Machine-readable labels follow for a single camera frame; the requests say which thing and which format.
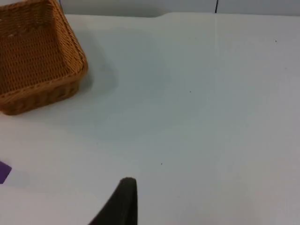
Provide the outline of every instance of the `woven texture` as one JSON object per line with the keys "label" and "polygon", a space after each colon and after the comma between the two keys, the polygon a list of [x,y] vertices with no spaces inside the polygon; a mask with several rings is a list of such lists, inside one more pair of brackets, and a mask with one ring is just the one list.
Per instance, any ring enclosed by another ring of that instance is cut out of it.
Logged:
{"label": "woven texture", "polygon": [[74,95],[86,57],[56,0],[0,7],[0,110],[19,114]]}

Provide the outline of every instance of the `brown wicker basket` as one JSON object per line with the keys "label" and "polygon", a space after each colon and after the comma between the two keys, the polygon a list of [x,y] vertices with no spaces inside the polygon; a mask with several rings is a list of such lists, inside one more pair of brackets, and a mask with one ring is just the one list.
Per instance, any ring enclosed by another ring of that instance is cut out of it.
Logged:
{"label": "brown wicker basket", "polygon": [[0,110],[15,115],[74,95],[88,64],[56,0],[0,7]]}

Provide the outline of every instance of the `purple object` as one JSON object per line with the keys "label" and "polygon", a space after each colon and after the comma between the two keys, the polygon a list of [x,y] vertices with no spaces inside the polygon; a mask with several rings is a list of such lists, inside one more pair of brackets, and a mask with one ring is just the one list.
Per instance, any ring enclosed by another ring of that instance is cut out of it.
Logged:
{"label": "purple object", "polygon": [[11,167],[0,161],[0,184],[3,184],[11,171]]}

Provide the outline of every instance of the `white wall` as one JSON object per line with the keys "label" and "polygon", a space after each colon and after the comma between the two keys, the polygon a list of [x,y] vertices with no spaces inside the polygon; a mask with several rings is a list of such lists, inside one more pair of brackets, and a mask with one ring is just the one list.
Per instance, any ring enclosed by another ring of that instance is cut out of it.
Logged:
{"label": "white wall", "polygon": [[217,12],[300,15],[300,0],[219,0]]}
{"label": "white wall", "polygon": [[217,0],[61,0],[65,13],[158,16],[167,12],[214,12]]}

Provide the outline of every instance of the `white tabletop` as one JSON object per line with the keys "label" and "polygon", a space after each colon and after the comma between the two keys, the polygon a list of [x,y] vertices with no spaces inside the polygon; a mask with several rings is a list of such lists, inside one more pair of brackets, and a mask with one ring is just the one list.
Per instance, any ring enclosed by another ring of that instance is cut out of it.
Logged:
{"label": "white tabletop", "polygon": [[141,225],[300,222],[300,17],[67,16],[73,98],[0,116],[0,224],[86,225],[119,180]]}

